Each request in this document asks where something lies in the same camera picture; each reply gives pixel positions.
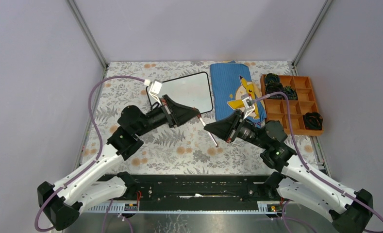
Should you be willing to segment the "red-capped whiteboard marker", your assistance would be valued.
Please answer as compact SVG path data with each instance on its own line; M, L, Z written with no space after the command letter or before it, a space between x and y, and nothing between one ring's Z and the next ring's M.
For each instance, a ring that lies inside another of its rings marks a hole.
M198 115L198 119L199 119L199 121L202 123L203 127L205 128L206 123L204 122L204 120L203 120L203 118L202 118L201 115ZM209 132L209 131L207 131L207 133L208 133L209 137L211 138L211 140L213 141L215 147L218 148L218 146L219 146L219 145L218 145L218 142L217 142L216 139L214 138L213 134L212 134L211 132Z

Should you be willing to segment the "small black-framed whiteboard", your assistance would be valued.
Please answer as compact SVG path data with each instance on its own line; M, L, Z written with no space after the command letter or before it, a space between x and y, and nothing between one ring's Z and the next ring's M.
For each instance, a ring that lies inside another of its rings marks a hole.
M158 97L168 95L173 101L197 108L201 113L214 109L207 72L199 72L161 82Z

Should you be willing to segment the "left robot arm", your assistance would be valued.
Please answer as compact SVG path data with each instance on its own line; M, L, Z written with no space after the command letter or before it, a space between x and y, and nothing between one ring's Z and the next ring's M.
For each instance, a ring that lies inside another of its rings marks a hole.
M98 154L76 170L53 184L43 182L37 188L40 207L34 221L38 226L41 214L49 219L57 231L71 226L85 210L106 200L122 197L129 200L135 196L135 180L128 172L122 172L110 181L95 185L111 167L126 161L144 144L140 136L162 125L171 128L184 125L198 117L198 109L185 106L164 95L161 104L144 114L137 106L123 109L117 120L119 126L106 140L101 142Z

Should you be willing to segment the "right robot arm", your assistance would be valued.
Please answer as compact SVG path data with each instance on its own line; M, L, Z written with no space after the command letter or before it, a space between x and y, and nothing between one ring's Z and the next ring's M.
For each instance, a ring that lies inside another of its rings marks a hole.
M204 129L227 143L239 138L263 149L260 158L274 170L272 182L264 186L270 200L292 200L326 218L339 233L362 233L372 217L372 195L355 191L308 165L285 144L287 134L279 121L268 121L261 128L244 118L240 110L229 117L207 124Z

